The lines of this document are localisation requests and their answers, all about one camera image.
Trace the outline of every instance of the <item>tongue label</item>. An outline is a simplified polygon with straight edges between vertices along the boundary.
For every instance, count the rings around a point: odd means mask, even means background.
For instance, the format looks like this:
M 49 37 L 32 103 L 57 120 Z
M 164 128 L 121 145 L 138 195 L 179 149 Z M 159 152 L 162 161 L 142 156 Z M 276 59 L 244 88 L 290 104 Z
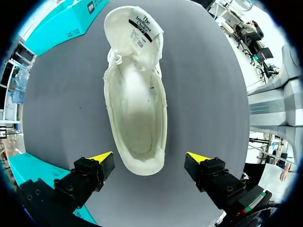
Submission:
M 128 22 L 137 28 L 149 42 L 152 42 L 158 34 L 163 33 L 157 22 L 140 7 L 133 8 Z

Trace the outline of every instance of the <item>shoe insole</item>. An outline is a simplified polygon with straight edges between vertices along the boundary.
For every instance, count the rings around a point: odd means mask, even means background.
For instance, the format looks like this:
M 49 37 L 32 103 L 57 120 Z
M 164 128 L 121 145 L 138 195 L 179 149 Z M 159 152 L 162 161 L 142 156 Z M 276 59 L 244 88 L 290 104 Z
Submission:
M 111 80 L 117 133 L 129 154 L 140 161 L 154 158 L 162 136 L 162 103 L 159 86 L 150 70 L 142 71 L 132 57 L 124 57 Z

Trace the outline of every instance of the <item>black logo stripe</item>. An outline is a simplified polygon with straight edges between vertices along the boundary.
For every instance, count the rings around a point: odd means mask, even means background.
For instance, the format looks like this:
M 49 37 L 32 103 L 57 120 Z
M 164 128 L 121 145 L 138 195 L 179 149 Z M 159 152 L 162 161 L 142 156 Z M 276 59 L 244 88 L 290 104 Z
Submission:
M 150 42 L 152 42 L 152 39 L 151 39 L 151 37 L 146 33 L 146 32 L 144 32 L 144 31 L 142 31 L 141 29 L 140 29 L 140 27 L 135 23 L 135 22 L 133 22 L 132 20 L 128 20 L 128 22 L 132 25 L 132 26 L 134 26 L 135 28 L 137 28 L 147 39 L 148 39 L 148 41 L 150 41 Z

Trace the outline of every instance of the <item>computer monitor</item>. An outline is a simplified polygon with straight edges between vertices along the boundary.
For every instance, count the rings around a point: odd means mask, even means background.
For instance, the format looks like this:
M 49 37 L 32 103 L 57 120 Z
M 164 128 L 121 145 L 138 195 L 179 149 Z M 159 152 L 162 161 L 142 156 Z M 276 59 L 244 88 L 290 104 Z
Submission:
M 206 10 L 209 10 L 215 0 L 192 0 L 201 6 L 203 6 Z
M 258 61 L 260 62 L 263 62 L 265 59 L 274 58 L 273 54 L 271 53 L 268 47 L 261 48 L 260 50 L 258 50 L 256 56 L 258 57 Z

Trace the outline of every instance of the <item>sticker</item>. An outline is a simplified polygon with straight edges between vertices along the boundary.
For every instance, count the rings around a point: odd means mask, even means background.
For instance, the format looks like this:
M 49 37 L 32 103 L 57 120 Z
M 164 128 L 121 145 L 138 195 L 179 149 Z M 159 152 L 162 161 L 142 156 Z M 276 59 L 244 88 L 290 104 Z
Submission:
M 144 38 L 141 38 L 140 42 L 137 43 L 138 46 L 144 46 L 144 43 L 142 43 L 142 39 L 148 40 L 151 43 L 158 34 L 163 33 L 163 30 L 157 24 L 157 22 L 140 7 L 133 8 L 132 13 L 129 16 L 128 22 L 132 26 L 137 28 L 144 36 Z
M 131 39 L 140 48 L 143 48 L 144 45 L 146 44 L 146 39 L 144 39 L 143 37 L 139 37 L 139 34 L 134 29 L 133 29 L 133 32 L 131 34 Z

